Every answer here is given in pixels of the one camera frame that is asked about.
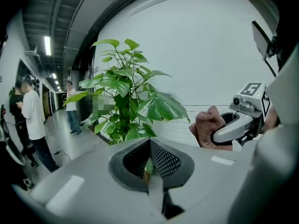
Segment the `ceiling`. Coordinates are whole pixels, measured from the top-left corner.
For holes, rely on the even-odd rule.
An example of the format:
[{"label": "ceiling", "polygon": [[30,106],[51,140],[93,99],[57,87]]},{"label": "ceiling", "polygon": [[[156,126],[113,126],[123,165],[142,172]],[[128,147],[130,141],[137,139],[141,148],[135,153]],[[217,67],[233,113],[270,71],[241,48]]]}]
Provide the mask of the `ceiling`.
[{"label": "ceiling", "polygon": [[[37,46],[42,70],[56,74],[59,86],[63,87],[64,45],[71,20],[81,0],[30,0],[23,7],[23,24],[31,50]],[[45,54],[44,36],[51,37],[51,56]],[[55,90],[53,78],[48,78]]]},{"label": "ceiling", "polygon": [[[84,51],[99,30],[122,8],[135,0],[30,0],[22,8],[26,38],[40,71],[55,73],[49,83],[57,91],[68,80],[68,69],[80,67]],[[45,54],[44,36],[51,37],[51,56]]]}]

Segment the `brown towel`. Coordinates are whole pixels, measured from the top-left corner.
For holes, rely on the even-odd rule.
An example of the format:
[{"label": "brown towel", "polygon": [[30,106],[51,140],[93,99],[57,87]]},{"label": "brown towel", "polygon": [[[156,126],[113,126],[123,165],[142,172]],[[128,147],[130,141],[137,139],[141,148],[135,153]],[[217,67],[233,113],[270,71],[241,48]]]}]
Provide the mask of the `brown towel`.
[{"label": "brown towel", "polygon": [[200,112],[195,123],[189,126],[191,133],[196,137],[199,146],[210,149],[233,150],[232,145],[217,146],[211,141],[211,134],[225,125],[216,106],[211,106],[207,112]]}]

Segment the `fluorescent light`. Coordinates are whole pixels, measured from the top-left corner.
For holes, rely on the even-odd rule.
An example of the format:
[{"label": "fluorescent light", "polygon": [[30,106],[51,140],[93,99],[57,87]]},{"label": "fluorescent light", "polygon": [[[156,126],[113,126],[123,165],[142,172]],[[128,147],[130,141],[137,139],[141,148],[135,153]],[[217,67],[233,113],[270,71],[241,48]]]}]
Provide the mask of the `fluorescent light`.
[{"label": "fluorescent light", "polygon": [[45,39],[46,54],[47,56],[50,56],[51,55],[50,37],[45,36],[44,39]]}]

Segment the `corridor floor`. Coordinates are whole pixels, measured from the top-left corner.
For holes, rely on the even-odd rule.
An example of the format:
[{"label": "corridor floor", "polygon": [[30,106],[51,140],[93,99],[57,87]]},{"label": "corridor floor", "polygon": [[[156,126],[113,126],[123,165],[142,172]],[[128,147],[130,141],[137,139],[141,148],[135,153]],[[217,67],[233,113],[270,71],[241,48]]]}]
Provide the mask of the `corridor floor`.
[{"label": "corridor floor", "polygon": [[[60,167],[81,154],[96,149],[98,143],[99,147],[108,145],[88,128],[81,127],[82,133],[80,135],[76,135],[76,133],[70,134],[70,126],[67,121],[65,109],[60,109],[55,112],[53,116],[49,117],[45,123],[45,129],[49,149],[54,161]],[[31,167],[30,161],[28,160],[24,167],[24,172],[34,184],[38,184],[42,179],[49,175],[50,172],[40,162],[36,153],[34,153],[34,158],[39,163],[39,167]]]}]

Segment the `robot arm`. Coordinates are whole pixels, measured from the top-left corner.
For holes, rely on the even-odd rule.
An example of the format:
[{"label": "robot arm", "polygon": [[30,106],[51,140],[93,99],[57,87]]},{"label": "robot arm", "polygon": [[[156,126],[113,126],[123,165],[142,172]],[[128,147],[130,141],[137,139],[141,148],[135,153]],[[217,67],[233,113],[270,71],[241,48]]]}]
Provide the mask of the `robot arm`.
[{"label": "robot arm", "polygon": [[265,83],[248,83],[234,96],[229,109],[220,112],[226,124],[212,135],[216,145],[237,140],[243,146],[262,132],[271,105],[265,88]]}]

